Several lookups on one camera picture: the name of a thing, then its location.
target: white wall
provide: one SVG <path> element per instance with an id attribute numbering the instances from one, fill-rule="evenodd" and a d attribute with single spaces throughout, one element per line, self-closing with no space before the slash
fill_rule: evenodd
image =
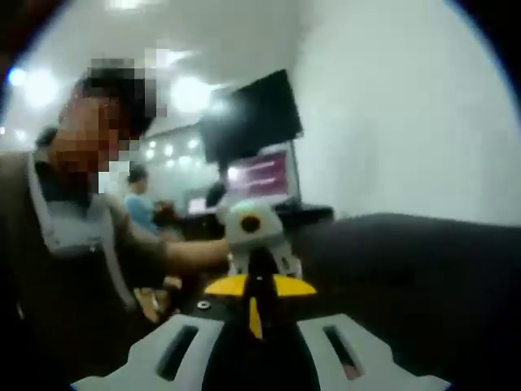
<path id="1" fill-rule="evenodd" d="M 441 0 L 310 0 L 293 73 L 304 201 L 521 223 L 508 83 Z"/>

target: computer monitor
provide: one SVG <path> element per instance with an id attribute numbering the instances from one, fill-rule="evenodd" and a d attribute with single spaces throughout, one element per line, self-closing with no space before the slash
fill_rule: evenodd
<path id="1" fill-rule="evenodd" d="M 277 71 L 227 96 L 215 96 L 199 128 L 206 161 L 221 165 L 298 137 L 302 125 L 286 71 Z"/>

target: black screen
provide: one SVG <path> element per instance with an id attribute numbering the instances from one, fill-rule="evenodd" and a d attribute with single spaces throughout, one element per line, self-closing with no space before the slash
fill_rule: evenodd
<path id="1" fill-rule="evenodd" d="M 215 97 L 200 122 L 206 161 L 230 163 L 296 138 L 299 114 L 286 71 Z"/>

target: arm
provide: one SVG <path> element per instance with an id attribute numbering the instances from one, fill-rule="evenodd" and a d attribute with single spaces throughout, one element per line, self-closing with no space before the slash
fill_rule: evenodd
<path id="1" fill-rule="evenodd" d="M 117 204 L 109 202 L 109 207 L 118 247 L 140 266 L 162 270 L 164 275 L 192 275 L 227 263 L 228 245 L 223 239 L 167 243 L 132 223 Z"/>

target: man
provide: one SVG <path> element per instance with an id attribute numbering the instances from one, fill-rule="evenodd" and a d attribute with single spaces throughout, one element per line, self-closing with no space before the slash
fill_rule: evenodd
<path id="1" fill-rule="evenodd" d="M 45 148 L 0 156 L 2 287 L 69 381 L 115 370 L 147 333 L 132 288 L 225 263 L 224 240 L 163 242 L 92 189 L 154 118 L 149 82 L 105 61 L 77 83 Z"/>
<path id="2" fill-rule="evenodd" d="M 151 200 L 144 194 L 148 190 L 148 173 L 141 165 L 130 165 L 129 194 L 125 197 L 125 208 L 130 218 L 143 229 L 153 235 L 158 235 L 159 230 L 154 224 L 154 212 L 159 212 Z"/>

